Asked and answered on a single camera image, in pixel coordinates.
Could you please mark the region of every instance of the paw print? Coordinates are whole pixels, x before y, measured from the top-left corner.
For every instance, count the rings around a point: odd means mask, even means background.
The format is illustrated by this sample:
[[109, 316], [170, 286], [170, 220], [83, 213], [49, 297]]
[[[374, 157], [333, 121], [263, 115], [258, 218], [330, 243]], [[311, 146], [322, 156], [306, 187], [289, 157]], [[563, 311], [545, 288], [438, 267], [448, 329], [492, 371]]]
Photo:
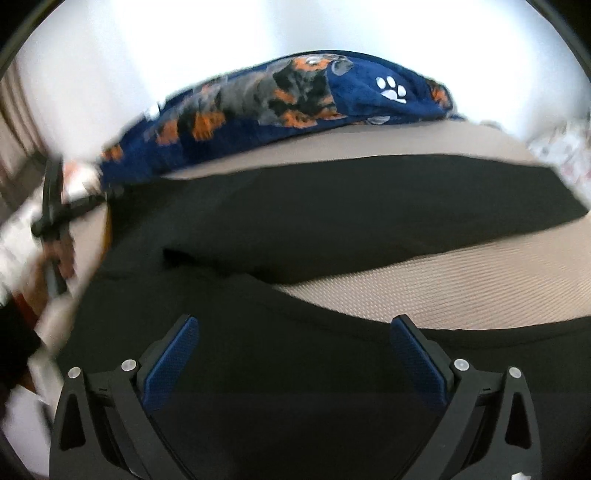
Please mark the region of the paw print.
[[[386, 88], [386, 82], [390, 85], [390, 89], [384, 90]], [[382, 77], [377, 77], [375, 79], [375, 83], [378, 84], [380, 90], [384, 90], [382, 95], [389, 100], [394, 100], [395, 102], [399, 103], [406, 103], [404, 96], [406, 96], [406, 88], [402, 85], [398, 85], [396, 87], [396, 81], [392, 77], [387, 77], [385, 80]]]

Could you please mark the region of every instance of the silver screw head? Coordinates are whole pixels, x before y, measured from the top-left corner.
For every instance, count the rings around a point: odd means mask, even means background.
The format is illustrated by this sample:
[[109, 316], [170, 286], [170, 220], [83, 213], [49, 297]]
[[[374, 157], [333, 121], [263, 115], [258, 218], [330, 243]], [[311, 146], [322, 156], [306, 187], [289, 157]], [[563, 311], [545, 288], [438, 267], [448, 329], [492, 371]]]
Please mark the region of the silver screw head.
[[80, 373], [82, 373], [82, 370], [80, 370], [80, 367], [72, 367], [72, 368], [70, 368], [70, 371], [68, 372], [68, 377], [76, 378], [80, 375]]
[[464, 360], [463, 358], [458, 358], [454, 363], [453, 366], [456, 367], [460, 372], [465, 372], [470, 368], [470, 364], [468, 360]]
[[519, 370], [517, 367], [511, 367], [509, 369], [509, 375], [513, 378], [521, 378], [521, 370]]
[[124, 372], [131, 372], [137, 365], [138, 364], [135, 360], [126, 360], [121, 364], [121, 370]]

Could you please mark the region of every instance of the curtain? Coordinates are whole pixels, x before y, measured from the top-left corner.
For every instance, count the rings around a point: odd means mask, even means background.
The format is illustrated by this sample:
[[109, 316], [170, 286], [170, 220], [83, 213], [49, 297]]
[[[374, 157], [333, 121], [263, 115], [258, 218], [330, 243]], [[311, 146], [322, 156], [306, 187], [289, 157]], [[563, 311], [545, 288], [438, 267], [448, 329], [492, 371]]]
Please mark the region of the curtain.
[[39, 185], [45, 153], [14, 60], [0, 79], [0, 222]]

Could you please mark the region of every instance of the black fabric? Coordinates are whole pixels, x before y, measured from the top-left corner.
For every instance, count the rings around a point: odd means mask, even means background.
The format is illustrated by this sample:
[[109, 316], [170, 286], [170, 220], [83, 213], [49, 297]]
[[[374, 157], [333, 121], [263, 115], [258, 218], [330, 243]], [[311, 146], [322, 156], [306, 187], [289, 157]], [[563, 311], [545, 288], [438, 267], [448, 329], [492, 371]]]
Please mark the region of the black fabric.
[[160, 270], [167, 249], [295, 283], [535, 232], [587, 210], [547, 168], [398, 155], [161, 180], [128, 188], [112, 212], [122, 244], [111, 273]]
[[[154, 422], [198, 478], [395, 478], [437, 418], [407, 382], [389, 326], [268, 283], [365, 270], [584, 214], [549, 170], [439, 155], [132, 187], [112, 205], [113, 247], [59, 364], [110, 370], [190, 313], [200, 343]], [[477, 368], [503, 371], [511, 361], [524, 370], [545, 478], [556, 478], [591, 424], [587, 324], [426, 333]]]
[[22, 318], [11, 299], [0, 308], [0, 382], [11, 390], [27, 370], [28, 358], [41, 346], [41, 339]]
[[27, 15], [39, 6], [40, 0], [23, 0], [14, 5], [14, 8], [4, 8], [2, 18], [4, 19], [0, 26], [0, 48], [13, 35], [14, 31], [21, 25]]

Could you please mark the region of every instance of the dog print blanket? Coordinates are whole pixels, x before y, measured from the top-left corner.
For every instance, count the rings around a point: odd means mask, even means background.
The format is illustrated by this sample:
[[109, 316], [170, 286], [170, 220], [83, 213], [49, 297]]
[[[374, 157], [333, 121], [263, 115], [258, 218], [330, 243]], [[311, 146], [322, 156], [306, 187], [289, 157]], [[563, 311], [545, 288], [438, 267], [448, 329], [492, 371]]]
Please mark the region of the dog print blanket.
[[137, 183], [293, 135], [450, 116], [440, 83], [348, 51], [315, 51], [210, 79], [169, 98], [102, 154], [104, 186]]

